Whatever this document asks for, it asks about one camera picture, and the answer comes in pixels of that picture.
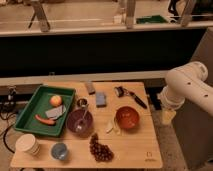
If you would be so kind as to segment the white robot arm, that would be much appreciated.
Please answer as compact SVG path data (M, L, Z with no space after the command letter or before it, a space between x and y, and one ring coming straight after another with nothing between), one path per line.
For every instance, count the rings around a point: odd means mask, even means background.
M158 95L162 106L163 125L172 122L176 111L186 99L213 116L213 87L205 82L207 77L208 69L199 61L189 62L167 72L166 85Z

